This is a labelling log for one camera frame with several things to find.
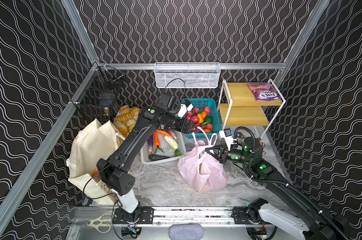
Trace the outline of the white plastic vegetable basket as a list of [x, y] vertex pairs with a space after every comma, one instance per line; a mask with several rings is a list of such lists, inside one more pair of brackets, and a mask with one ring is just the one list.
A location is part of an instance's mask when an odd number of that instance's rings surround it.
[[149, 160], [149, 153], [148, 153], [148, 143], [147, 141], [145, 142], [144, 146], [141, 149], [141, 162], [145, 165], [155, 165], [155, 164], [161, 164], [161, 163], [166, 163], [166, 162], [171, 162], [171, 161], [176, 161], [179, 158], [181, 158], [181, 156], [183, 156], [186, 153], [186, 148], [185, 148], [185, 144], [184, 144], [184, 140], [183, 140], [183, 136], [182, 133], [175, 131], [176, 135], [177, 135], [177, 142], [179, 145], [178, 150], [173, 150], [170, 145], [165, 141], [164, 143], [164, 147], [163, 147], [163, 152], [156, 150], [155, 145], [154, 145], [154, 151], [152, 154], [155, 155], [161, 155], [161, 156], [168, 156], [169, 159], [165, 159], [165, 160], [160, 160], [160, 161], [155, 161], [152, 162]]

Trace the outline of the pink plastic grocery bag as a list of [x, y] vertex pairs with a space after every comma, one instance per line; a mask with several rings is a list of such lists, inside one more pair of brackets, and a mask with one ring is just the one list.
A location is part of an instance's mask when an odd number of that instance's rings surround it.
[[207, 150], [217, 141], [217, 134], [211, 138], [204, 134], [206, 140], [197, 140], [195, 134], [194, 148], [179, 159], [178, 170], [184, 180], [197, 192], [203, 194], [217, 191], [227, 186], [227, 175], [223, 164], [210, 155]]

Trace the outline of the cream canvas tote bag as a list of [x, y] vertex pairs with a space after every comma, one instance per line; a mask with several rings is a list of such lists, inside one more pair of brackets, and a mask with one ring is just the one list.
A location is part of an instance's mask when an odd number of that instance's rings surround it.
[[101, 124], [93, 120], [75, 137], [66, 165], [69, 168], [69, 182], [92, 198], [99, 205], [113, 205], [116, 197], [101, 180], [93, 176], [100, 159], [106, 160], [126, 139], [110, 122]]

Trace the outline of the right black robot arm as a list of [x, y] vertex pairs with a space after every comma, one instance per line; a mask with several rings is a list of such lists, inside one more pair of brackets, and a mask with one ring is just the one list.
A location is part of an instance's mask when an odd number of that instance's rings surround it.
[[264, 144], [247, 127], [219, 133], [220, 145], [206, 148], [206, 153], [221, 164], [227, 161], [240, 168], [252, 181], [265, 187], [281, 199], [293, 212], [276, 209], [267, 200], [257, 199], [246, 207], [245, 216], [254, 224], [270, 223], [298, 240], [348, 240], [349, 221], [341, 214], [329, 212], [288, 182], [278, 169], [266, 161]]

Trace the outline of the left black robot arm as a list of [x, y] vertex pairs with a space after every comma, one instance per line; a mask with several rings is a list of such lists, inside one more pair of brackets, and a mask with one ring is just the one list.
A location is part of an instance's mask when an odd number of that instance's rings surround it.
[[181, 101], [175, 96], [161, 93], [154, 106], [146, 106], [140, 111], [135, 127], [122, 145], [107, 160], [97, 162], [101, 180], [118, 196], [122, 209], [129, 214], [137, 209], [139, 202], [133, 191], [136, 179], [128, 172], [143, 145], [162, 126], [183, 134], [195, 131], [192, 129], [196, 127], [193, 121], [177, 116], [175, 103], [180, 104]]

